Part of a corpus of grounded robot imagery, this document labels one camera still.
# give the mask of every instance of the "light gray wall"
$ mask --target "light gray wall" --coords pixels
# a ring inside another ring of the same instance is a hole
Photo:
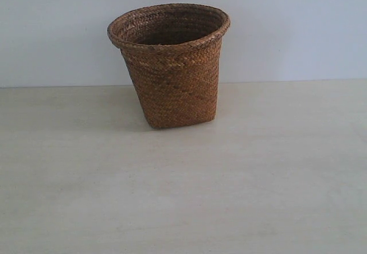
[[[0,0],[0,87],[130,84],[107,25],[169,2],[231,15],[222,82],[367,77],[367,0]]]

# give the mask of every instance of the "woven basket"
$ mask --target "woven basket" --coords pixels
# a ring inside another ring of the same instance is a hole
[[[150,126],[214,119],[221,42],[229,25],[220,9],[168,4],[130,11],[108,26]]]

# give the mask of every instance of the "basket opening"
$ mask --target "basket opening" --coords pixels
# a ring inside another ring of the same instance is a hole
[[[211,34],[223,22],[223,16],[212,11],[176,9],[129,18],[120,36],[136,44],[177,45]]]

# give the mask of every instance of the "white table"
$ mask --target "white table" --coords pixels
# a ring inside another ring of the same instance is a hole
[[[155,131],[132,87],[0,89],[0,253],[367,253],[367,80],[221,84]]]

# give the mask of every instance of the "brown basket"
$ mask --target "brown basket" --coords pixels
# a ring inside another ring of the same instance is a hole
[[[229,25],[220,9],[168,4],[130,11],[108,26],[152,127],[214,119],[221,42]]]

